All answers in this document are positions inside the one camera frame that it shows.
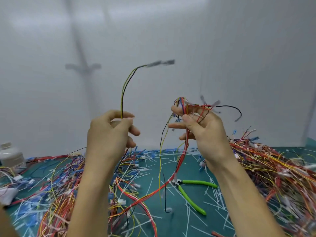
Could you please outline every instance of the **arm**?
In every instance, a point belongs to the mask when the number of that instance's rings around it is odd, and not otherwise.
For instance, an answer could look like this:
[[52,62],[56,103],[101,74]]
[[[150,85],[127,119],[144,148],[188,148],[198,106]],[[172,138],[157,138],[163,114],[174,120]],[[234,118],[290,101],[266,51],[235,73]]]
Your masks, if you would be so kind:
[[5,211],[2,209],[1,204],[0,204],[0,231],[3,237],[18,237],[18,234],[16,233],[14,227],[10,223],[10,219],[6,215]]
[[[128,132],[139,135],[132,119],[120,118],[120,111],[108,111],[92,120],[88,131],[87,156],[67,237],[107,236],[108,192],[114,168],[125,147],[136,144]],[[128,112],[124,118],[133,118]]]
[[[203,113],[201,107],[192,108],[189,108],[189,112],[197,112],[200,115]],[[220,185],[237,236],[284,237],[284,232],[264,199],[236,160],[227,141],[222,120],[210,111],[203,115],[202,121],[198,124],[198,116],[183,115],[182,109],[175,106],[171,110],[182,116],[183,122],[171,123],[168,127],[188,128],[191,131],[189,138],[196,139],[208,168]],[[179,139],[185,140],[185,134]]]

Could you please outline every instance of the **pliers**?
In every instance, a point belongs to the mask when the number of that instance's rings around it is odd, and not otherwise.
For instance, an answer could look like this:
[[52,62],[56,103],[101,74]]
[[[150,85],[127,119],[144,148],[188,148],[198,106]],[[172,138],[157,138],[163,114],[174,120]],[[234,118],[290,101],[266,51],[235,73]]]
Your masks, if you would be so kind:
[[178,186],[179,191],[181,194],[184,196],[184,198],[187,200],[188,203],[192,205],[193,208],[195,208],[196,211],[200,212],[202,215],[206,215],[205,210],[203,210],[201,207],[198,207],[190,198],[189,196],[185,193],[183,188],[181,187],[181,184],[202,184],[202,185],[207,185],[213,188],[217,188],[216,184],[207,182],[207,181],[202,181],[202,180],[173,180],[172,183]]

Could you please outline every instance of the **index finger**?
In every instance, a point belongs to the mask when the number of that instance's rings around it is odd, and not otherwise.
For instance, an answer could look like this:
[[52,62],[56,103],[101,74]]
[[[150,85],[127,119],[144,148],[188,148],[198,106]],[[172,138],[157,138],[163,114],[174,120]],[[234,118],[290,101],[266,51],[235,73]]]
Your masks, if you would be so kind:
[[[135,117],[132,113],[129,113],[127,111],[123,111],[123,118],[128,118],[128,117]],[[113,119],[116,118],[121,118],[121,111],[119,110],[109,110],[107,112],[105,112],[102,115],[102,118],[107,121],[108,123],[110,123]]]

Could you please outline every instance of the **bottle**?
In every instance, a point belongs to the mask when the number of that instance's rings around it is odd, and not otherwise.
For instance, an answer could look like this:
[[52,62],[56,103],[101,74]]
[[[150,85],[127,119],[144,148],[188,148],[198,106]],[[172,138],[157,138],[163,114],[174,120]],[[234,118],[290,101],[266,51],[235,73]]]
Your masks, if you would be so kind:
[[22,152],[12,146],[11,142],[1,144],[0,162],[2,166],[12,168],[15,173],[20,173],[26,168]]

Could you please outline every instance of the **green handle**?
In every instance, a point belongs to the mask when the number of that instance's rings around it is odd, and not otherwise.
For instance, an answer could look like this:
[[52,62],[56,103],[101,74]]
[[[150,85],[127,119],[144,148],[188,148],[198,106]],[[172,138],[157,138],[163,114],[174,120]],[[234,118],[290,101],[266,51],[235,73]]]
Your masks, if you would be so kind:
[[203,184],[203,185],[208,185],[213,188],[217,188],[216,184],[213,184],[207,181],[202,181],[202,180],[183,180],[182,183],[183,184]]
[[184,196],[184,198],[192,205],[193,208],[195,208],[196,211],[200,212],[202,215],[206,215],[205,210],[203,210],[202,208],[198,207],[189,197],[188,195],[184,192],[183,188],[181,186],[179,186],[179,191],[181,192],[181,194]]

